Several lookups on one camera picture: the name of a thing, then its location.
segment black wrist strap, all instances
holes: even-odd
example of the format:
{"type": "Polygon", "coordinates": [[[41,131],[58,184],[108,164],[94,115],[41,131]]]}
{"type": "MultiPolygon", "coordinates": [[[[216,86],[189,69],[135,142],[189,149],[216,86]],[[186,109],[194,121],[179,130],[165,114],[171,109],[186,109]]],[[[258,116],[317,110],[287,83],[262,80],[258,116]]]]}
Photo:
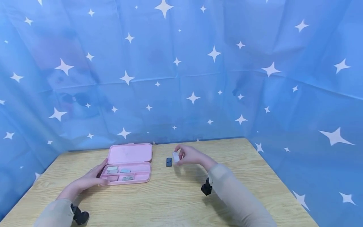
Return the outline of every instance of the black wrist strap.
{"type": "Polygon", "coordinates": [[[209,178],[207,178],[205,184],[202,185],[201,190],[205,195],[209,195],[212,193],[212,186],[209,184],[209,178]]]}
{"type": "Polygon", "coordinates": [[[87,211],[82,212],[77,206],[73,204],[70,205],[70,208],[74,214],[73,220],[77,223],[77,225],[83,225],[87,223],[89,219],[89,213],[87,211]]]}

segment left hand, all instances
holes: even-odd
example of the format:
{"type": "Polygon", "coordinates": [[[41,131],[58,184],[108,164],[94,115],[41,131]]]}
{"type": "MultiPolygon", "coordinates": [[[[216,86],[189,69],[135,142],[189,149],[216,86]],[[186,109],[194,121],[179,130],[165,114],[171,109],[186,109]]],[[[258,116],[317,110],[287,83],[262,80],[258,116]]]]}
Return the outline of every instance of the left hand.
{"type": "Polygon", "coordinates": [[[57,199],[68,199],[74,201],[79,193],[83,192],[95,185],[107,185],[109,182],[106,179],[97,178],[97,174],[107,165],[105,159],[100,165],[93,167],[84,176],[70,183],[58,196],[57,199]]]}
{"type": "Polygon", "coordinates": [[[106,179],[96,177],[105,165],[107,165],[107,159],[105,159],[100,165],[93,167],[84,176],[73,181],[71,184],[80,191],[84,191],[95,185],[107,185],[109,182],[106,179]]]}

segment beige sleeve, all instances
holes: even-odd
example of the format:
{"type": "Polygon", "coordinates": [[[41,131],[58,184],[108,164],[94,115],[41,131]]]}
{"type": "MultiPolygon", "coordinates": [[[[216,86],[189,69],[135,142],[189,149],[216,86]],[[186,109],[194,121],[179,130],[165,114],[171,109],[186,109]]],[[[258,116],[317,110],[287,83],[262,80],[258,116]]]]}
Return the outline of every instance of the beige sleeve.
{"type": "Polygon", "coordinates": [[[231,209],[243,227],[275,227],[270,213],[258,199],[222,164],[212,167],[209,183],[218,197],[231,209]]]}
{"type": "Polygon", "coordinates": [[[34,227],[70,227],[73,221],[71,203],[68,199],[51,202],[35,221],[34,227]]]}

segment blue star backdrop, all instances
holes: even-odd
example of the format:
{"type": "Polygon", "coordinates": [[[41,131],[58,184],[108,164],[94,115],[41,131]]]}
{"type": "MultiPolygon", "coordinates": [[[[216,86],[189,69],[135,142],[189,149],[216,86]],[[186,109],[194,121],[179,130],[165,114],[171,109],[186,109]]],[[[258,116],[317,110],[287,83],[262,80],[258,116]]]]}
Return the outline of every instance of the blue star backdrop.
{"type": "Polygon", "coordinates": [[[3,0],[0,220],[62,152],[245,137],[320,226],[361,226],[362,9],[3,0]]]}

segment right hand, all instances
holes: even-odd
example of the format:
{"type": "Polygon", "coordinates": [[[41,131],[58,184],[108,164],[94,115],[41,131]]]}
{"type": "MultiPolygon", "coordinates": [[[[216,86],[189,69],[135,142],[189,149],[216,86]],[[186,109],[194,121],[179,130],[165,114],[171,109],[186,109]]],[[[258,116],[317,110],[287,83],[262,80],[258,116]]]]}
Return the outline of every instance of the right hand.
{"type": "Polygon", "coordinates": [[[175,148],[175,152],[179,152],[179,159],[176,163],[177,166],[184,164],[202,164],[203,160],[207,157],[202,152],[198,151],[192,146],[187,146],[183,144],[178,144],[175,148]]]}

